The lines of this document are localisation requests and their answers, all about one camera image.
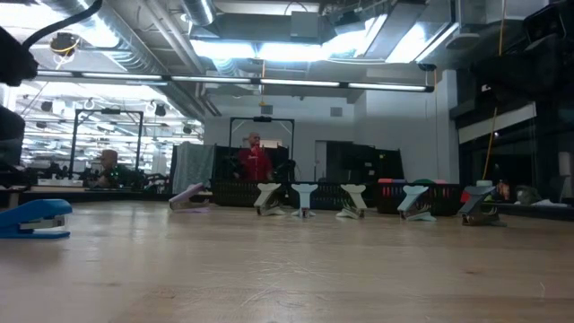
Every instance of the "man in red shirt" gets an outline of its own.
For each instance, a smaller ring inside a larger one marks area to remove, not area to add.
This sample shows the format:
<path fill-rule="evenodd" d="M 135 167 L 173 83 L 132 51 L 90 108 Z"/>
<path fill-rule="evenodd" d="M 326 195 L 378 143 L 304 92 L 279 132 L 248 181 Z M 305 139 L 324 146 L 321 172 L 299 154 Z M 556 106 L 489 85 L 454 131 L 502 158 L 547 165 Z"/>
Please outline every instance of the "man in red shirt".
<path fill-rule="evenodd" d="M 245 171 L 244 179 L 248 180 L 273 180 L 273 165 L 269 157 L 259 146 L 261 137 L 258 133 L 252 132 L 249 134 L 250 149 L 242 149 L 239 151 L 239 161 L 243 165 Z"/>

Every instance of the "red shirt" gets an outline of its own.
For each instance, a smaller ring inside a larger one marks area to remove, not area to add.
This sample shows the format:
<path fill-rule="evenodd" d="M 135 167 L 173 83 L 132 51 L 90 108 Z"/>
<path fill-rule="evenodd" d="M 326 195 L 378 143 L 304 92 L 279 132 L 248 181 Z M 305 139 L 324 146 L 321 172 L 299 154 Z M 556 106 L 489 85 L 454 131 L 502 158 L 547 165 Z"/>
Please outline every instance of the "red shirt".
<path fill-rule="evenodd" d="M 244 179 L 267 180 L 267 173 L 273 170 L 269 157 L 259 147 L 240 150 L 239 161 L 245 170 L 246 176 Z"/>

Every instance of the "man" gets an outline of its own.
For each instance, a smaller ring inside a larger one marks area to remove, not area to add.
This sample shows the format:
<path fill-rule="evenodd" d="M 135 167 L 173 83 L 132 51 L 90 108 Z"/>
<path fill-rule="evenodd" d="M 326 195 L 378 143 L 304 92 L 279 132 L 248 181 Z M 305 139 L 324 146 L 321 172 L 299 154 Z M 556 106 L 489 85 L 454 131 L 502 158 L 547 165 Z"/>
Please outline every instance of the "man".
<path fill-rule="evenodd" d="M 114 169 L 117 166 L 117 152 L 111 149 L 103 150 L 101 152 L 100 163 L 103 171 L 96 181 L 96 186 L 100 188 L 116 187 L 117 183 L 115 183 L 116 179 L 114 179 Z"/>
<path fill-rule="evenodd" d="M 239 151 L 239 162 L 243 166 L 244 179 L 248 180 L 273 180 L 273 165 L 265 151 L 259 146 L 261 136 L 252 132 L 249 134 L 249 149 Z"/>
<path fill-rule="evenodd" d="M 117 164 L 117 152 L 106 149 L 101 152 L 101 167 L 103 171 L 96 182 L 99 188 L 131 187 L 140 188 L 142 179 L 136 171 L 129 170 L 124 165 Z"/>

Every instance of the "wall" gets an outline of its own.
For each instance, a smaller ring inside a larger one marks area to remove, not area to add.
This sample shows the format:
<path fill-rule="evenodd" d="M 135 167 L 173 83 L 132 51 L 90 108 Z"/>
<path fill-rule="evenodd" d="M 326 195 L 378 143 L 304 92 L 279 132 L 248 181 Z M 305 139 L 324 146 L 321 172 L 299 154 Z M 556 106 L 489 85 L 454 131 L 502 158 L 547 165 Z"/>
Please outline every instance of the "wall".
<path fill-rule="evenodd" d="M 208 118 L 205 121 L 205 144 L 229 144 L 230 117 L 248 117 L 261 115 L 260 98 L 249 96 L 234 99 L 226 96 L 214 96 L 215 106 L 223 114 L 219 118 Z M 266 104 L 274 106 L 273 118 L 294 118 L 295 136 L 293 159 L 299 165 L 297 179 L 313 180 L 315 169 L 315 142 L 317 140 L 352 141 L 353 140 L 353 105 L 347 104 L 345 98 L 305 98 L 267 97 Z M 343 108 L 341 118 L 330 117 L 331 107 Z M 240 124 L 236 120 L 233 129 Z M 291 129 L 289 123 L 283 124 Z M 238 147 L 249 132 L 257 131 L 263 139 L 280 139 L 283 145 L 291 146 L 291 134 L 277 123 L 245 122 L 233 133 L 231 145 Z"/>
<path fill-rule="evenodd" d="M 436 93 L 366 92 L 355 105 L 355 143 L 400 149 L 408 180 L 457 183 L 457 132 L 448 116 L 456 88 L 456 73 L 446 71 Z"/>
<path fill-rule="evenodd" d="M 214 96 L 221 118 L 205 121 L 204 142 L 228 145 L 230 117 L 260 115 L 258 97 Z M 448 116 L 457 104 L 457 76 L 445 71 L 435 93 L 367 91 L 353 105 L 343 98 L 267 97 L 274 118 L 294 118 L 294 160 L 302 180 L 313 180 L 315 142 L 349 141 L 379 149 L 400 149 L 406 179 L 444 179 L 458 183 L 458 135 Z M 342 107 L 342 118 L 330 117 L 331 107 Z M 281 125 L 244 123 L 233 133 L 232 146 L 257 131 L 264 139 L 280 139 L 290 145 L 291 135 Z"/>

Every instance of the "wooden table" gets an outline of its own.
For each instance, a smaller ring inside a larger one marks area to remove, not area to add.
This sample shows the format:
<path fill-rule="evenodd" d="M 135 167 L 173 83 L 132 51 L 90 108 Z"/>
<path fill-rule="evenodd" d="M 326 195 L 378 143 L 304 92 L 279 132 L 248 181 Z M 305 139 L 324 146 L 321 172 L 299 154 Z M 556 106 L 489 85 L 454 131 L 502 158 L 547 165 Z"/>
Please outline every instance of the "wooden table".
<path fill-rule="evenodd" d="M 0 241 L 0 322 L 572 322 L 574 223 L 257 217 L 74 205 L 72 236 Z"/>

